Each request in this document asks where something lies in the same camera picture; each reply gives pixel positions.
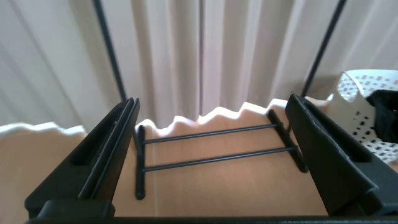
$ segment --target perforated plastic basket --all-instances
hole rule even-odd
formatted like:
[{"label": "perforated plastic basket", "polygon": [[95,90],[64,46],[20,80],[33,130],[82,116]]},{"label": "perforated plastic basket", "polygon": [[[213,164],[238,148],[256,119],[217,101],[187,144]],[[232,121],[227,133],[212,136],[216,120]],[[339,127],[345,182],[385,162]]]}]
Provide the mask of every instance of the perforated plastic basket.
[{"label": "perforated plastic basket", "polygon": [[376,109],[367,101],[375,90],[398,90],[398,71],[350,70],[340,75],[329,117],[384,162],[398,158],[398,144],[383,142],[373,130]]}]

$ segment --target horizontal bar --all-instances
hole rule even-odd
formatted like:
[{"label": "horizontal bar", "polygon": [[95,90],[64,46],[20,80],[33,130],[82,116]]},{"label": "horizontal bar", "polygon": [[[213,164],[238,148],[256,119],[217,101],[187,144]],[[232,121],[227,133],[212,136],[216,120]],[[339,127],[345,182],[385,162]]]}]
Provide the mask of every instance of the horizontal bar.
[{"label": "horizontal bar", "polygon": [[240,132],[240,131],[251,131],[251,130],[257,130],[257,129],[264,129],[264,128],[274,128],[277,125],[278,124],[265,124],[265,125],[251,126],[251,127],[246,127],[246,128],[234,128],[234,129],[222,130],[222,131],[210,131],[207,133],[187,134],[187,135],[183,135],[183,136],[150,139],[150,140],[144,141],[144,144],[175,141],[175,140],[190,139],[190,138],[199,138],[199,137],[212,136],[212,135],[217,135],[217,134],[229,134],[229,133],[236,133],[236,132]]},{"label": "horizontal bar", "polygon": [[150,171],[162,170],[162,169],[193,166],[193,165],[205,164],[205,163],[209,163],[209,162],[218,162],[218,161],[225,161],[225,160],[230,160],[230,159],[239,159],[239,158],[245,158],[245,157],[251,157],[251,156],[260,156],[260,155],[265,155],[265,154],[285,152],[285,151],[291,151],[291,150],[294,150],[294,148],[293,147],[283,147],[283,148],[278,148],[278,149],[266,149],[266,150],[257,151],[257,152],[247,152],[247,153],[235,154],[235,155],[230,155],[230,156],[221,156],[221,157],[214,157],[214,158],[209,158],[209,159],[199,159],[199,160],[195,160],[195,161],[179,162],[176,164],[166,164],[166,165],[145,167],[145,168],[143,168],[142,171],[150,172]]}]

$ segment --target floor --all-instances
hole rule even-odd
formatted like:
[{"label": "floor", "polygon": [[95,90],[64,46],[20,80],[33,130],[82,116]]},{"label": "floor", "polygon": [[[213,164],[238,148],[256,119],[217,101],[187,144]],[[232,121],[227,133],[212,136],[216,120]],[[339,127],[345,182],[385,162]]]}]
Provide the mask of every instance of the floor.
[{"label": "floor", "polygon": [[[272,106],[286,124],[283,108]],[[205,124],[175,123],[168,136],[268,124],[266,115],[243,110]],[[27,220],[24,199],[83,139],[84,134],[19,130],[0,138],[0,223]],[[146,139],[159,137],[147,127]],[[146,165],[282,147],[273,129],[150,144]],[[398,171],[398,165],[392,164]],[[160,170],[146,174],[146,198],[134,196],[135,149],[126,156],[113,203],[116,216],[200,217],[326,215],[309,173],[288,152]]]}]

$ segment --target rack leg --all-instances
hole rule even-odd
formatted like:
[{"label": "rack leg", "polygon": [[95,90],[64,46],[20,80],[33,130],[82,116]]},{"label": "rack leg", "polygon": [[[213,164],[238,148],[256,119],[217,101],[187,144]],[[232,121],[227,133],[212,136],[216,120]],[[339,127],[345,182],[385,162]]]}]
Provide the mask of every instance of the rack leg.
[{"label": "rack leg", "polygon": [[272,124],[278,124],[278,126],[275,127],[275,130],[277,131],[279,137],[281,138],[285,146],[294,148],[294,150],[289,151],[289,153],[292,156],[294,162],[296,163],[298,169],[303,173],[308,172],[308,166],[305,164],[303,156],[299,151],[299,148],[294,144],[293,140],[290,138],[289,132],[284,128],[284,125],[282,124],[282,122],[280,122],[274,110],[269,110],[268,119],[272,122]]},{"label": "rack leg", "polygon": [[136,198],[142,200],[145,198],[145,128],[139,126],[138,136],[135,137],[137,149],[137,168],[136,168]]}]

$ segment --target brown floor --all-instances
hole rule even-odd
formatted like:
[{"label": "brown floor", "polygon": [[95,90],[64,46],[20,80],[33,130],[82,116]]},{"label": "brown floor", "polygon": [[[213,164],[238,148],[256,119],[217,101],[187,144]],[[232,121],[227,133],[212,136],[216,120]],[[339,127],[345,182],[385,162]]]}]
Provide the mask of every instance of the brown floor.
[{"label": "brown floor", "polygon": [[[283,110],[274,107],[282,122]],[[194,127],[177,123],[169,136],[238,128],[269,121],[244,110],[238,119],[216,116]],[[0,223],[27,220],[23,201],[81,141],[83,135],[56,131],[0,138]],[[156,138],[147,127],[147,139]],[[282,147],[273,129],[150,144],[146,165],[166,164]],[[116,216],[326,215],[309,173],[301,173],[287,152],[161,170],[146,174],[146,198],[134,197],[135,149],[127,153],[113,203]]]}]

